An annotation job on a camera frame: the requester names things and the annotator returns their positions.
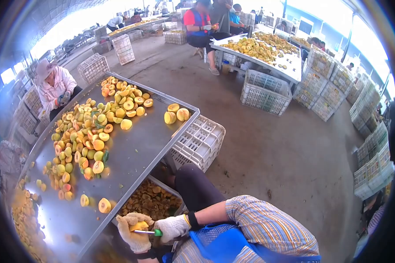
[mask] sun hat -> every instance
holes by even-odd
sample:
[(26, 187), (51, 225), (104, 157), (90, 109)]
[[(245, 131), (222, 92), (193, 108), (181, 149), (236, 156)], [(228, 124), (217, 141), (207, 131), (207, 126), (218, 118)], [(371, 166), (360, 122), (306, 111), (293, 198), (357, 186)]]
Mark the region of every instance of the sun hat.
[(39, 85), (43, 82), (56, 66), (56, 64), (48, 62), (47, 59), (41, 60), (37, 66), (37, 79), (35, 80), (35, 84)]

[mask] shoe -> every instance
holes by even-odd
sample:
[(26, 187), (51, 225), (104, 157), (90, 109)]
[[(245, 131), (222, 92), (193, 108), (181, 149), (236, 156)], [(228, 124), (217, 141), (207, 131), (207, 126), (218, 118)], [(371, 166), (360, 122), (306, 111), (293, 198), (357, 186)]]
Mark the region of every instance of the shoe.
[(217, 69), (211, 69), (209, 68), (209, 70), (211, 71), (212, 74), (214, 74), (215, 76), (219, 76), (219, 71)]

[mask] blue vest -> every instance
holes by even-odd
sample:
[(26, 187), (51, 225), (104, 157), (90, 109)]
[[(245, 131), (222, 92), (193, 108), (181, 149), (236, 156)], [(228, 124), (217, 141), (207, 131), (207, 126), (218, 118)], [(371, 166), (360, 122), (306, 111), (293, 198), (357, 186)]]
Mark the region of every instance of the blue vest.
[[(202, 17), (200, 16), (200, 13), (198, 11), (196, 11), (195, 8), (191, 8), (190, 11), (195, 16), (195, 24), (194, 24), (194, 26), (203, 27), (203, 26), (206, 26), (208, 24), (208, 21), (203, 21), (203, 23), (202, 23)], [(208, 35), (208, 33), (205, 33), (205, 30), (188, 31), (187, 27), (186, 27), (186, 32), (187, 32), (188, 36), (207, 36)]]
[[(296, 257), (284, 255), (268, 248), (247, 242), (241, 230), (236, 225), (221, 224), (207, 225), (198, 231), (190, 231), (190, 237), (199, 249), (200, 254), (215, 263), (233, 262), (241, 250), (247, 246), (269, 263), (320, 263), (321, 256)], [(164, 255), (164, 262), (171, 262), (169, 255)]]

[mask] sorting table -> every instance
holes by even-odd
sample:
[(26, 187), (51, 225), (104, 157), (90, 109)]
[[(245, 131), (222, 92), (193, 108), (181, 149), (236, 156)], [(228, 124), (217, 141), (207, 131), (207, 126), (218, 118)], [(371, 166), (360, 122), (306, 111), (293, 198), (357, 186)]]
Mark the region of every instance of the sorting table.
[[(146, 116), (131, 118), (133, 125), (128, 130), (122, 130), (120, 124), (113, 123), (114, 129), (110, 133), (110, 139), (105, 142), (109, 147), (109, 159), (106, 162), (111, 170), (109, 176), (87, 181), (81, 174), (78, 164), (74, 163), (69, 181), (74, 198), (71, 201), (59, 200), (58, 191), (50, 187), (48, 175), (42, 174), (42, 167), (55, 157), (51, 140), (51, 134), (56, 128), (54, 121), (60, 119), (64, 112), (72, 111), (76, 104), (85, 103), (88, 98), (95, 100), (96, 105), (114, 100), (113, 96), (105, 98), (101, 94), (100, 83), (109, 76), (127, 81), (128, 84), (136, 85), (142, 92), (149, 93), (154, 104), (146, 108)], [(178, 103), (180, 107), (190, 111), (190, 119), (183, 126), (179, 120), (172, 125), (165, 124), (164, 113), (171, 103)], [(73, 259), (70, 255), (77, 255), (78, 259), (84, 255), (158, 162), (164, 158), (170, 163), (172, 157), (169, 150), (199, 114), (199, 109), (194, 106), (111, 72), (107, 72), (95, 83), (83, 89), (64, 107), (39, 137), (21, 173), (21, 178), (25, 174), (30, 177), (25, 189), (32, 194), (37, 193), (41, 198), (37, 214), (38, 223), (44, 227), (41, 229), (45, 234), (44, 241), (59, 261), (71, 262)], [(34, 167), (31, 167), (31, 162), (35, 162)], [(45, 192), (36, 186), (37, 179), (47, 184)], [(80, 205), (82, 194), (86, 194), (90, 199), (88, 207)], [(110, 213), (100, 213), (98, 202), (101, 198), (107, 198), (111, 202)], [(76, 235), (79, 242), (66, 242), (65, 234)]]
[[(237, 42), (240, 39), (242, 39), (243, 37), (247, 37), (247, 34), (241, 34), (241, 35), (237, 35), (237, 36), (233, 36), (233, 37), (229, 37), (229, 38), (225, 38), (225, 39), (221, 39), (221, 40), (215, 40), (210, 45), (212, 48), (221, 51), (221, 54), (220, 54), (221, 58), (224, 56), (224, 52), (231, 54), (231, 55), (236, 55), (236, 56), (239, 56), (245, 60), (253, 62), (257, 65), (260, 65), (265, 69), (270, 70), (271, 74), (273, 76), (280, 76), (280, 77), (284, 78), (285, 80), (287, 80), (290, 83), (290, 86), (292, 86), (293, 84), (297, 85), (298, 83), (300, 83), (301, 78), (302, 78), (302, 66), (301, 66), (301, 54), (300, 54), (299, 48), (297, 48), (299, 50), (298, 56), (295, 53), (284, 54), (284, 57), (282, 57), (282, 58), (277, 57), (276, 58), (276, 61), (275, 61), (276, 66), (274, 66), (274, 65), (270, 65), (262, 60), (255, 59), (249, 55), (246, 55), (245, 53), (240, 53), (238, 51), (221, 46), (223, 44), (228, 44), (228, 40), (233, 40), (234, 42)], [(286, 65), (287, 69), (280, 68), (278, 66), (279, 64)], [(222, 59), (218, 60), (217, 66), (218, 66), (218, 68), (221, 68)]]

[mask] wrist strap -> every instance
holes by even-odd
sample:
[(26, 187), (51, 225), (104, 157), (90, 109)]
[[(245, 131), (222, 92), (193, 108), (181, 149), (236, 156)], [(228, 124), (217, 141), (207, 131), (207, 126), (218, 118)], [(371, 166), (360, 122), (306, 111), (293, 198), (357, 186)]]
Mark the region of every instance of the wrist strap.
[(190, 225), (192, 226), (190, 230), (197, 231), (201, 229), (200, 225), (197, 223), (195, 212), (189, 212), (187, 215), (189, 217)]
[(149, 249), (146, 253), (140, 253), (136, 254), (137, 259), (154, 259), (157, 257), (157, 254), (155, 253), (155, 250), (153, 248)]

